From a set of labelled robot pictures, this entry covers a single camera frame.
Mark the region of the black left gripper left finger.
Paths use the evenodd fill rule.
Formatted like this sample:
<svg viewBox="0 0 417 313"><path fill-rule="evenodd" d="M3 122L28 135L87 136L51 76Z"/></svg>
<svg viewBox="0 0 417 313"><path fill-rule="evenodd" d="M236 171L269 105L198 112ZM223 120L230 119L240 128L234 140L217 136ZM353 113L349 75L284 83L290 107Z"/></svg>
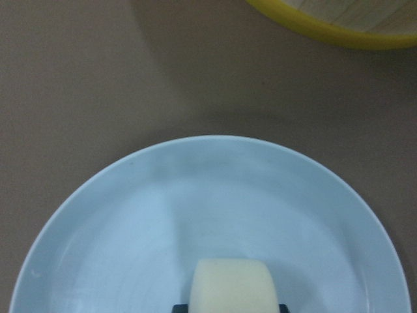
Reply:
<svg viewBox="0 0 417 313"><path fill-rule="evenodd" d="M188 304L173 305L171 313L188 313Z"/></svg>

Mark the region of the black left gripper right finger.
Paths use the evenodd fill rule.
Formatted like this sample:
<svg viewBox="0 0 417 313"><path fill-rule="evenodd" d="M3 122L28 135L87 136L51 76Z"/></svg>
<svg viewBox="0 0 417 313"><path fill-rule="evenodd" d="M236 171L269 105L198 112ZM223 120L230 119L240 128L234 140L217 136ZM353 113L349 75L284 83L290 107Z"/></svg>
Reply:
<svg viewBox="0 0 417 313"><path fill-rule="evenodd" d="M280 313L290 313L288 307L285 304L279 304Z"/></svg>

